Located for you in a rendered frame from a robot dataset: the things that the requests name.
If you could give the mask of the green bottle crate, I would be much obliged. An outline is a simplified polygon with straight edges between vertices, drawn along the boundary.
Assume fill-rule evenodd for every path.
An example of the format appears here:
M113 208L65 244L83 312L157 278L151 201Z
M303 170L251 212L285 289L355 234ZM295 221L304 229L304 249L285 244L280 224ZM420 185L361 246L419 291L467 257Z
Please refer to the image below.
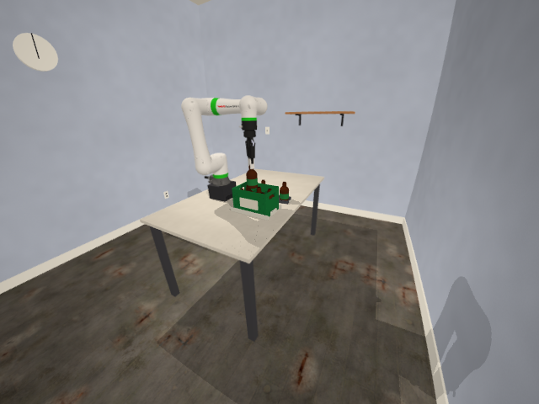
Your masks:
M232 188L233 207L241 210L247 210L261 215L267 215L270 217L270 212L277 208L279 209L279 186L258 183L258 187L261 187L261 192L264 194L256 193L256 189L246 191L247 182L239 184ZM244 187L244 190L240 188ZM267 193L267 190L271 189ZM271 195L274 195L270 199Z

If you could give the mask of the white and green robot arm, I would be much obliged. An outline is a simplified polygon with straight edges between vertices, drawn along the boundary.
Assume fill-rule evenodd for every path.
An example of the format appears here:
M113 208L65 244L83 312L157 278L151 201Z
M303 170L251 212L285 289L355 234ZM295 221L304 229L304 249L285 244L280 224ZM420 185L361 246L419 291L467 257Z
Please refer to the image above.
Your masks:
M241 99L226 98L186 98L181 104L189 129L195 156L195 169L201 175L211 174L208 183L215 186L228 185L227 156L224 153L210 155L205 140L202 115L241 114L244 131L257 130L257 115L267 111L267 103L263 98L250 95Z

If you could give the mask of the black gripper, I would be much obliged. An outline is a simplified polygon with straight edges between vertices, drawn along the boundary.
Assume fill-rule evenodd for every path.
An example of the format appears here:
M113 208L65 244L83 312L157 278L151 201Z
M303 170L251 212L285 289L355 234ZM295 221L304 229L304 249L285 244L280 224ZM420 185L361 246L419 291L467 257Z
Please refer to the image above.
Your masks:
M250 165L250 169L254 169L255 142L253 138L256 137L256 131L244 131L243 136L247 137L247 140L245 141L245 143L247 142L246 143L247 157L250 157L248 158L248 165Z

